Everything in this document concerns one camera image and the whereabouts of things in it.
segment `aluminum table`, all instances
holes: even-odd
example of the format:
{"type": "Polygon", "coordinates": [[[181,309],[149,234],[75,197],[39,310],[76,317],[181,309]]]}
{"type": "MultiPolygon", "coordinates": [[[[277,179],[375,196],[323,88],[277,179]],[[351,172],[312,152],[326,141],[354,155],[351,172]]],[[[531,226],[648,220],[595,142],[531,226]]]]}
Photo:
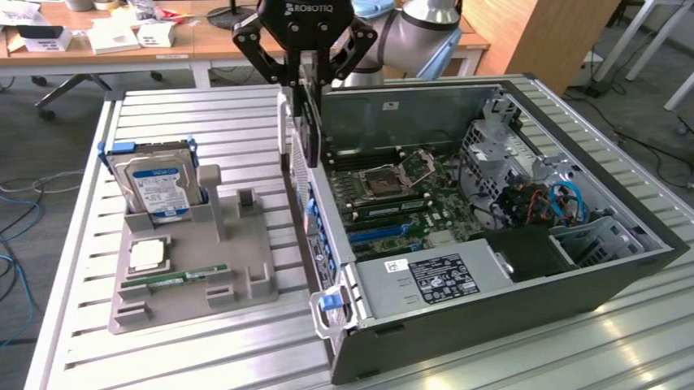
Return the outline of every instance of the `aluminum table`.
{"type": "MultiPolygon", "coordinates": [[[[538,81],[508,80],[682,239],[694,211],[538,81]]],[[[104,102],[83,187],[25,388],[335,388],[313,333],[308,290],[277,159],[275,86],[129,92],[104,102]],[[225,314],[115,336],[107,330],[124,199],[96,157],[99,141],[195,136],[223,169],[221,195],[263,197],[280,298],[225,314]]],[[[552,142],[526,119],[544,152],[552,142]]],[[[592,313],[550,323],[344,389],[675,389],[694,384],[690,251],[592,313]]]]}

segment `white box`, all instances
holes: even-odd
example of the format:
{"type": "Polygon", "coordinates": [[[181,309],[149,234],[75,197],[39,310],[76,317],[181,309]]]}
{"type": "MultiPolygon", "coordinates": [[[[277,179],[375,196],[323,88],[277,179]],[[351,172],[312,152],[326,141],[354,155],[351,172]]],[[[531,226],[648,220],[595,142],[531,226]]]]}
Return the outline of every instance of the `white box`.
{"type": "Polygon", "coordinates": [[[570,87],[582,87],[590,84],[591,80],[591,67],[592,74],[598,71],[599,66],[603,64],[603,58],[596,55],[592,51],[588,51],[580,69],[575,73],[574,80],[571,81],[570,87]]]}
{"type": "Polygon", "coordinates": [[[175,39],[173,23],[144,24],[137,31],[137,41],[144,47],[172,47],[175,39]]]}
{"type": "Polygon", "coordinates": [[[28,51],[65,51],[72,32],[61,26],[20,26],[20,37],[28,51]]]}
{"type": "Polygon", "coordinates": [[[95,54],[116,53],[140,49],[140,42],[129,27],[97,27],[87,31],[91,49],[95,54]]]}

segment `robotiq logo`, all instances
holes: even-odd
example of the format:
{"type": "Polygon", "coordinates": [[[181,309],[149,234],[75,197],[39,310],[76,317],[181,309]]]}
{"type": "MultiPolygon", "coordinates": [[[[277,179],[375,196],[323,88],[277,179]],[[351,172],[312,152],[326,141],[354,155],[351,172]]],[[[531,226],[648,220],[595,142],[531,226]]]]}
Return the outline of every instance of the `robotiq logo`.
{"type": "Polygon", "coordinates": [[[285,4],[284,15],[291,15],[292,12],[332,12],[331,5],[305,5],[305,4],[285,4]]]}

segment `motherboard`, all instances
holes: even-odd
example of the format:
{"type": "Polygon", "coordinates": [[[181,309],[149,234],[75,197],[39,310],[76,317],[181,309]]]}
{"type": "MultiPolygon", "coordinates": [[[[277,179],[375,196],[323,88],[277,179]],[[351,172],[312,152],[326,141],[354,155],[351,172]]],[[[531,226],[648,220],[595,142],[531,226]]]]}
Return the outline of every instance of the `motherboard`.
{"type": "Polygon", "coordinates": [[[358,262],[466,242],[483,230],[450,159],[432,148],[414,148],[330,160],[330,185],[358,262]]]}

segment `white table leg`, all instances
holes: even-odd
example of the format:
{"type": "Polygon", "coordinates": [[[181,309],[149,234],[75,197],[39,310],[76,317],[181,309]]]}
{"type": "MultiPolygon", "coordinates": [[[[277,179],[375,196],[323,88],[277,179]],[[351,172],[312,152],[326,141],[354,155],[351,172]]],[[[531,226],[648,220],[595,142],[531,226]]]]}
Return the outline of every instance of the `white table leg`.
{"type": "Polygon", "coordinates": [[[483,50],[466,50],[459,63],[458,76],[474,76],[483,50]]]}
{"type": "Polygon", "coordinates": [[[670,100],[667,100],[667,103],[664,103],[664,109],[667,111],[674,110],[674,108],[678,106],[679,102],[682,102],[682,99],[685,98],[685,95],[694,89],[694,72],[691,73],[691,76],[689,79],[686,79],[685,83],[674,93],[670,100]]]}
{"type": "Polygon", "coordinates": [[[211,62],[205,60],[191,62],[191,71],[193,71],[195,88],[209,88],[209,69],[211,62]]]}
{"type": "Polygon", "coordinates": [[[655,39],[648,45],[648,48],[643,52],[643,54],[639,57],[639,61],[634,64],[631,70],[627,73],[627,80],[632,80],[639,75],[640,70],[643,69],[646,63],[651,60],[652,54],[656,52],[658,48],[660,47],[662,43],[664,42],[664,39],[669,37],[670,33],[673,32],[674,28],[677,27],[679,21],[685,17],[686,13],[689,12],[689,9],[691,7],[691,4],[694,3],[694,0],[687,0],[682,7],[677,10],[677,12],[673,14],[673,17],[667,21],[667,23],[662,26],[660,32],[655,36],[655,39]]]}
{"type": "Polygon", "coordinates": [[[596,81],[600,81],[604,78],[604,76],[607,76],[607,73],[610,72],[612,65],[619,59],[619,55],[622,55],[622,52],[627,48],[628,42],[634,38],[634,35],[636,34],[640,25],[643,24],[646,18],[648,17],[648,14],[655,8],[655,5],[656,0],[646,0],[644,5],[640,7],[639,13],[636,14],[636,17],[632,18],[632,22],[627,27],[627,31],[624,31],[624,33],[622,34],[622,37],[619,38],[619,41],[616,42],[616,45],[610,52],[610,55],[607,55],[607,58],[604,59],[603,64],[598,69],[598,73],[595,74],[596,81]]]}

